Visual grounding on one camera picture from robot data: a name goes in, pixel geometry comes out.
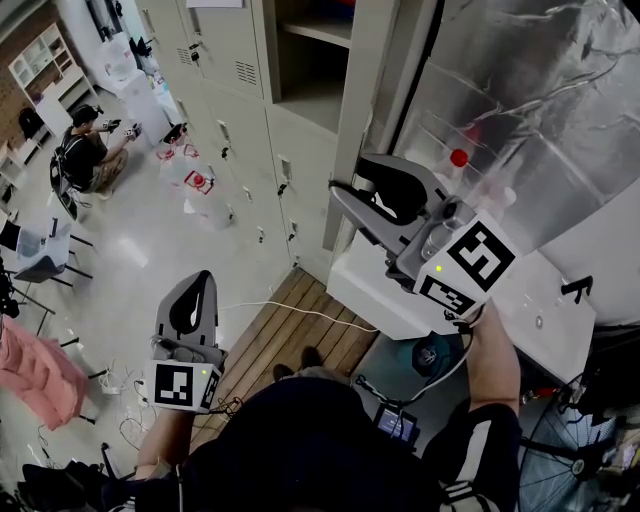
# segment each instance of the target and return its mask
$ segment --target paper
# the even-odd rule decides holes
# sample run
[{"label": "paper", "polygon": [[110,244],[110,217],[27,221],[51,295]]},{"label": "paper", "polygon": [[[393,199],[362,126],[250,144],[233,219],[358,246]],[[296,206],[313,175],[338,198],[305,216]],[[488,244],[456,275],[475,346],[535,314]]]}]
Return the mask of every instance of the paper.
[{"label": "paper", "polygon": [[244,0],[187,0],[187,7],[243,7]]}]

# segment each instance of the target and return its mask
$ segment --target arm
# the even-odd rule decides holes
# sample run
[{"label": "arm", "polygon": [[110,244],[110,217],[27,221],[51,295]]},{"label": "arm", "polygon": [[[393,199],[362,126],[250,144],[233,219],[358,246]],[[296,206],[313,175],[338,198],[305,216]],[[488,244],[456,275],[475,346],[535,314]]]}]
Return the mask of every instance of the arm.
[{"label": "arm", "polygon": [[138,452],[136,479],[147,478],[158,459],[175,466],[187,458],[194,418],[195,415],[189,412],[171,409],[160,411]]},{"label": "arm", "polygon": [[105,162],[108,162],[109,160],[113,160],[116,156],[118,156],[118,153],[120,153],[120,151],[122,151],[128,143],[129,143],[128,138],[125,137],[124,139],[122,139],[115,146],[113,146],[109,151],[107,151],[107,154],[100,161],[100,163],[103,164]]},{"label": "arm", "polygon": [[511,407],[518,414],[520,363],[493,301],[485,305],[485,311],[474,328],[474,337],[467,358],[470,410],[499,403]]}]

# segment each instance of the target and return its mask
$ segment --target shoe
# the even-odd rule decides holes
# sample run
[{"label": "shoe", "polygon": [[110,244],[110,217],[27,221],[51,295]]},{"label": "shoe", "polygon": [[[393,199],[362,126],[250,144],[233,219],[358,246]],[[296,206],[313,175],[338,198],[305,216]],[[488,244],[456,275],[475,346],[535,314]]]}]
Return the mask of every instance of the shoe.
[{"label": "shoe", "polygon": [[273,367],[273,380],[275,382],[278,382],[285,377],[291,377],[291,375],[293,375],[293,370],[288,366],[277,364]]},{"label": "shoe", "polygon": [[302,368],[312,368],[314,366],[322,366],[322,358],[316,347],[304,347],[302,350]]},{"label": "shoe", "polygon": [[102,199],[103,201],[107,201],[108,199],[111,198],[111,196],[113,195],[113,189],[111,187],[109,187],[107,190],[105,190],[104,192],[96,192],[96,195]]}]

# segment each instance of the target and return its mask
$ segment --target locker door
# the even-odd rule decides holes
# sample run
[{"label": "locker door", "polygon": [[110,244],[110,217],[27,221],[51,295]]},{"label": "locker door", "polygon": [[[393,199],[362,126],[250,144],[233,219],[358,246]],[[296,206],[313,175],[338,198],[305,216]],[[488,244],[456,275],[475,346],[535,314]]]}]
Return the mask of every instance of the locker door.
[{"label": "locker door", "polygon": [[240,9],[191,8],[180,2],[205,78],[262,98],[251,2]]},{"label": "locker door", "polygon": [[326,283],[332,253],[322,248],[322,241],[336,144],[276,109],[268,110],[269,133],[278,185],[288,181],[281,201],[287,236],[294,235],[289,250],[304,270]]},{"label": "locker door", "polygon": [[276,261],[288,263],[265,108],[258,102],[222,91],[210,82],[205,81],[202,86],[216,136],[230,145],[227,163],[252,212],[257,238],[263,239],[260,245]]},{"label": "locker door", "polygon": [[136,0],[136,5],[163,75],[199,74],[176,0]]}]

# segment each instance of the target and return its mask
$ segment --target cable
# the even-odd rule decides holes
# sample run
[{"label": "cable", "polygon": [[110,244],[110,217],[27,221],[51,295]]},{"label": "cable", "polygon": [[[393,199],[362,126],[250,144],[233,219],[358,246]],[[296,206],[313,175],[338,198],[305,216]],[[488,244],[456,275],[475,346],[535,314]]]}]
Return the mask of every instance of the cable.
[{"label": "cable", "polygon": [[364,332],[378,332],[379,331],[379,329],[366,329],[366,328],[360,327],[359,325],[356,325],[356,324],[352,324],[352,323],[349,323],[349,322],[343,322],[341,320],[336,320],[335,318],[331,318],[330,316],[327,316],[324,313],[319,313],[318,311],[305,311],[304,309],[294,308],[293,306],[287,306],[286,304],[280,304],[279,302],[273,302],[271,300],[267,300],[267,301],[264,301],[264,302],[243,302],[242,304],[234,304],[233,306],[227,306],[227,307],[219,308],[219,309],[220,310],[233,309],[233,308],[239,308],[241,306],[263,306],[265,304],[273,304],[275,306],[280,306],[281,308],[292,309],[293,311],[297,311],[298,313],[305,313],[307,315],[322,316],[322,317],[326,318],[327,320],[331,320],[332,322],[335,322],[336,324],[348,325],[350,327],[355,327],[356,329],[360,329],[361,331],[364,331]]}]

